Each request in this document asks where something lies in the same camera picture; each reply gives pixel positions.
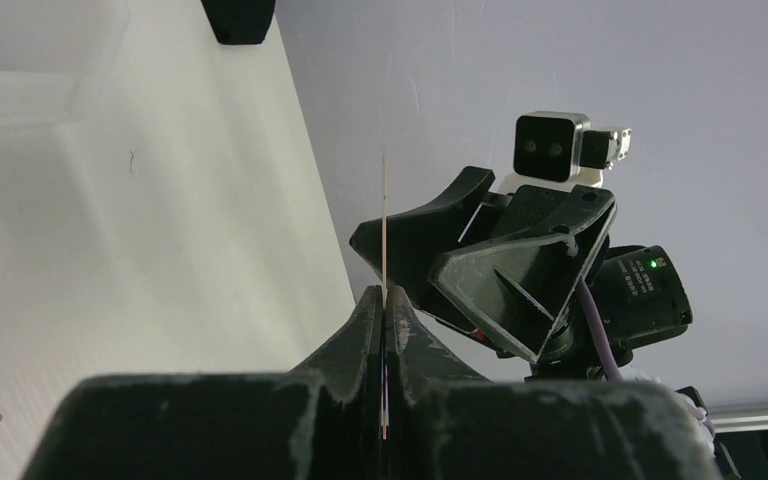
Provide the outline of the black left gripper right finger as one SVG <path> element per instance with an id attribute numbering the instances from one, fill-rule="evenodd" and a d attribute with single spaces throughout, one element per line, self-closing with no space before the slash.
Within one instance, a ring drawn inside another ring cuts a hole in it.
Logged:
<path id="1" fill-rule="evenodd" d="M 686 403 L 657 384 L 478 374 L 392 287 L 383 317 L 389 479 L 716 479 Z"/>

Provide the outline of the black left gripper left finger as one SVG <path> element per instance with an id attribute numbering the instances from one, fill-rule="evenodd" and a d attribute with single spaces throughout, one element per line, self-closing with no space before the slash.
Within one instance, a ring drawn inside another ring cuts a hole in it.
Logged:
<path id="1" fill-rule="evenodd" d="M 383 295 L 284 373 L 103 375 L 55 410 L 27 479 L 375 479 Z"/>

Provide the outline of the orange credit card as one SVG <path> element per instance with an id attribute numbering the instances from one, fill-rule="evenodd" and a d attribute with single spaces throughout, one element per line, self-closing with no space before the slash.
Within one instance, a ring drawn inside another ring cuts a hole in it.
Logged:
<path id="1" fill-rule="evenodd" d="M 387 205 L 387 152 L 386 146 L 382 147 L 382 177 L 381 177 L 381 193 L 382 193 L 382 215 L 381 215 L 381 282 L 382 282 L 382 306 L 387 306 L 389 298 L 389 279 L 388 279 L 388 205 Z M 381 401 L 381 439 L 386 442 L 390 437 L 390 419 L 389 419 L 389 380 L 388 380 L 388 366 L 387 366 L 387 327 L 386 323 L 382 324 L 382 401 Z"/>

